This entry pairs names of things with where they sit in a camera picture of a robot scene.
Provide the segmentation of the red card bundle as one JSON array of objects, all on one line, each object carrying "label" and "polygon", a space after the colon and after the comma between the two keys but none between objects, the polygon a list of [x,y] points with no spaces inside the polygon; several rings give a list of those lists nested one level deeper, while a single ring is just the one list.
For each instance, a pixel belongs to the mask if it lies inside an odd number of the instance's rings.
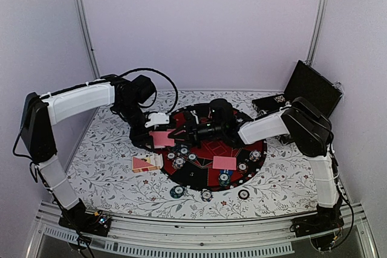
[{"label": "red card bundle", "polygon": [[164,147],[174,147],[175,140],[169,138],[168,135],[173,129],[168,129],[166,131],[150,131],[149,135],[153,138],[153,144],[156,149]]}]

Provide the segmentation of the poker chips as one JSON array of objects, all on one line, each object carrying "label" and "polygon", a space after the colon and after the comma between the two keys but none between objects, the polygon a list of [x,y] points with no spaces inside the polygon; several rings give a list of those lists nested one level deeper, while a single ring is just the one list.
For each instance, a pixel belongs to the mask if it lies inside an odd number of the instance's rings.
[{"label": "poker chips", "polygon": [[257,162],[261,158],[261,152],[259,150],[252,150],[249,153],[249,161]]},{"label": "poker chips", "polygon": [[172,161],[172,168],[175,169],[175,170],[179,170],[181,169],[184,164],[185,164],[186,160],[182,157],[176,157],[173,161]]}]

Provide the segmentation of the dealt red card seat four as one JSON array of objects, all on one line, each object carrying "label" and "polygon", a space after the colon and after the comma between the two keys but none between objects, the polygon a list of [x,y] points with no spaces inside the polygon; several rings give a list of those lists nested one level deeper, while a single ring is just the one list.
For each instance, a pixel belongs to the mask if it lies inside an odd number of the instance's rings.
[{"label": "dealt red card seat four", "polygon": [[213,169],[236,170],[236,158],[231,156],[214,156],[212,162]]}]

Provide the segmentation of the red playing card deck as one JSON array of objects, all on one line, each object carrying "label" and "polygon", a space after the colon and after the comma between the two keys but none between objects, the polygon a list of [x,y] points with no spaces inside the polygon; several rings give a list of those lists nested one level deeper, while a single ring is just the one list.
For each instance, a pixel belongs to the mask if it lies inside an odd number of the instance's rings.
[{"label": "red playing card deck", "polygon": [[163,167],[161,154],[137,155],[132,157],[132,171],[134,173],[158,170]]}]

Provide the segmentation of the green chips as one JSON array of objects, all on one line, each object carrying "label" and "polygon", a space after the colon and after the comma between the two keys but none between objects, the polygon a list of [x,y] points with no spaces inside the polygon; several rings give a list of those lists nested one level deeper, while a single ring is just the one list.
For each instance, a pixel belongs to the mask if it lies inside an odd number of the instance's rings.
[{"label": "green chips", "polygon": [[230,184],[232,170],[220,170],[220,174],[218,176],[219,185],[225,187]]}]

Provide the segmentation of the green poker chip stack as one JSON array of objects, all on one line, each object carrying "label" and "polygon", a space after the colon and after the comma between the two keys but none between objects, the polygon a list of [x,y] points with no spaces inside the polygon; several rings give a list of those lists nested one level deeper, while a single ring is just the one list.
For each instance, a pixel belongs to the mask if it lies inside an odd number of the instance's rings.
[{"label": "green poker chip stack", "polygon": [[175,186],[170,190],[170,196],[174,199],[181,198],[184,195],[184,188],[182,186]]}]

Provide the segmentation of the blue beige poker chip stack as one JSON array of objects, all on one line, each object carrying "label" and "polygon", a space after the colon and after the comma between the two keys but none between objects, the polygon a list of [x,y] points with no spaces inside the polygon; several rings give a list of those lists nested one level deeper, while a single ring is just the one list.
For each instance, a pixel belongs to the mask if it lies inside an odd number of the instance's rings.
[{"label": "blue beige poker chip stack", "polygon": [[203,190],[201,191],[201,199],[204,202],[210,202],[213,199],[213,194],[210,190]]}]

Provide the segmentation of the red brown poker chip stack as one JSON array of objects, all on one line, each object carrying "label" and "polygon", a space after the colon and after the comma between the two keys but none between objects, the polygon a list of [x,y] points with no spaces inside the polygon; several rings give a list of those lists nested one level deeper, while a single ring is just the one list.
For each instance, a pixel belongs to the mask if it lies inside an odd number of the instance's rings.
[{"label": "red brown poker chip stack", "polygon": [[250,193],[248,190],[240,190],[238,192],[239,199],[246,200],[250,197]]}]

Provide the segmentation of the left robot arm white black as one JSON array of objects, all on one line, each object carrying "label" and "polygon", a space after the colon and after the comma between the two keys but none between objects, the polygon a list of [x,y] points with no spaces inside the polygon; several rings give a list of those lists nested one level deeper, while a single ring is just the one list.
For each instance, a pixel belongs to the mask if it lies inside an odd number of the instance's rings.
[{"label": "left robot arm white black", "polygon": [[75,229],[85,230],[90,218],[59,159],[55,125],[92,109],[110,106],[112,112],[128,124],[131,143],[142,149],[152,144],[142,104],[156,93],[149,77],[140,75],[128,80],[113,74],[59,92],[44,95],[32,92],[26,96],[16,140],[24,143],[27,153],[23,157],[34,165],[35,175],[41,177]]}]

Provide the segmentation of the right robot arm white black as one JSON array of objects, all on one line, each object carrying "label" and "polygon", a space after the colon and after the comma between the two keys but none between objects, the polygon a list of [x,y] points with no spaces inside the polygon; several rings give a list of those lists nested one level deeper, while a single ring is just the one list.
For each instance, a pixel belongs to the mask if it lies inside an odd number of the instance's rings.
[{"label": "right robot arm white black", "polygon": [[223,98],[191,105],[171,114],[166,170],[177,182],[202,192],[237,187],[253,178],[267,157],[267,139],[278,137],[306,158],[317,190],[313,226],[326,231],[336,221],[342,198],[336,187],[337,163],[330,121],[303,98],[251,118]]}]

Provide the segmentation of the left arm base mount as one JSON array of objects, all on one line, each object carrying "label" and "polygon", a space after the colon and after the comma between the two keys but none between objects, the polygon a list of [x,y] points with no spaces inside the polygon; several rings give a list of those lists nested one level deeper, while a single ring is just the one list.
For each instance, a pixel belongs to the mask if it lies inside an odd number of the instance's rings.
[{"label": "left arm base mount", "polygon": [[59,225],[72,230],[77,229],[81,233],[107,237],[111,216],[102,211],[88,213],[83,208],[72,208],[64,211],[59,219]]}]

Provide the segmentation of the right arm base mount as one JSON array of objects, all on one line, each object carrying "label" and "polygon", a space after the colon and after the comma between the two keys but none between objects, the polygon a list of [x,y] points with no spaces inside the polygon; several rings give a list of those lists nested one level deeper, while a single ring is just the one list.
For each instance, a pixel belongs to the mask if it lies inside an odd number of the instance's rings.
[{"label": "right arm base mount", "polygon": [[328,234],[310,239],[312,246],[316,250],[329,251],[333,249],[342,234],[343,226],[344,221],[341,215],[338,218],[331,218],[328,214],[314,214],[292,219],[289,230],[296,237],[310,236],[329,231]]}]

